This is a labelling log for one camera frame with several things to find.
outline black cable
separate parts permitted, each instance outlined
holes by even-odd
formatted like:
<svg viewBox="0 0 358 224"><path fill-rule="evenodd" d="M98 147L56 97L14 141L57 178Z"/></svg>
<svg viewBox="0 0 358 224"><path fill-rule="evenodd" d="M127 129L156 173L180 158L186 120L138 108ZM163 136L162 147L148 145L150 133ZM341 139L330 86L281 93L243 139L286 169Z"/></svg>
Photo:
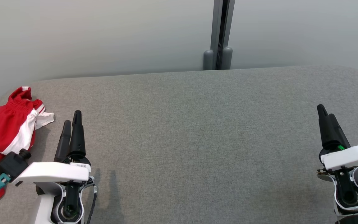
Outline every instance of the black cable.
<svg viewBox="0 0 358 224"><path fill-rule="evenodd" d="M86 224L91 223L92 214L94 212L94 208L95 208L95 204L96 204L97 194L98 194L97 192L94 193L94 201L92 202L91 211L89 212L88 221L86 221Z"/></svg>

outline gray fabric surface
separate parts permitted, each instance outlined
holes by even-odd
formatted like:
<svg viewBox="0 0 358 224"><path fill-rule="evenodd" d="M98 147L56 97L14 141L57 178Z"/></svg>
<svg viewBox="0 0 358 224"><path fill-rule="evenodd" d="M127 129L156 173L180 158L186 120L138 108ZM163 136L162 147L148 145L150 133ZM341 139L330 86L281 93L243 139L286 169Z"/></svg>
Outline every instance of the gray fabric surface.
<svg viewBox="0 0 358 224"><path fill-rule="evenodd" d="M316 177L316 106L358 145L358 71L288 67L35 82L56 121L31 161L52 161L81 110L99 197L93 223L333 224L333 186ZM7 95L0 99L0 106ZM35 185L8 186L0 223L23 223ZM87 212L92 196L85 196Z"/></svg>

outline white stripe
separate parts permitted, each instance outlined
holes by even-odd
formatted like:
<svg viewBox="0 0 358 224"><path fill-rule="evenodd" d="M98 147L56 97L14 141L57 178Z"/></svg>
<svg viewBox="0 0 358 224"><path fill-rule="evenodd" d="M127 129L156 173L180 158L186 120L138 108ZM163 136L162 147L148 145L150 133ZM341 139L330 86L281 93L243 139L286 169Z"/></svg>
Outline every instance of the white stripe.
<svg viewBox="0 0 358 224"><path fill-rule="evenodd" d="M46 112L42 112L39 114L39 116L37 117L37 121L35 123L35 129L39 129L40 127L43 127L45 125L47 125L48 123L53 122L53 113L46 113Z"/></svg>
<svg viewBox="0 0 358 224"><path fill-rule="evenodd" d="M32 110L27 119L20 126L19 132L13 139L13 141L6 147L6 149L1 152L4 155L7 155L10 152L19 153L20 149L29 149L31 143L31 137L33 136L35 129L35 121L38 116L36 110Z"/></svg>
<svg viewBox="0 0 358 224"><path fill-rule="evenodd" d="M45 107L44 107L44 104L41 104L37 109L36 109L36 111L38 112L38 113L41 113L41 111L44 109Z"/></svg>

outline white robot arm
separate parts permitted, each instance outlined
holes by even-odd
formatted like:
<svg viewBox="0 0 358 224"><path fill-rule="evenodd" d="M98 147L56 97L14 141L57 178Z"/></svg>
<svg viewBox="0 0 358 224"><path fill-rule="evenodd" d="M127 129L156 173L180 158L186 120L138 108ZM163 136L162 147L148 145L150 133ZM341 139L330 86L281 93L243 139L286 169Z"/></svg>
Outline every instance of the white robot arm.
<svg viewBox="0 0 358 224"><path fill-rule="evenodd" d="M97 197L94 177L90 176L91 163L85 157L84 127L81 111L74 113L72 122L64 122L54 162L32 163L26 159L31 154L20 150L9 153L0 161L0 189L9 182L19 186L30 181L36 184L38 198L30 214L29 224L84 224L82 193L93 187L94 200L86 224L91 216Z"/></svg>
<svg viewBox="0 0 358 224"><path fill-rule="evenodd" d="M317 176L334 183L334 212L339 224L358 223L358 146L350 147L337 119L317 106L324 165Z"/></svg>

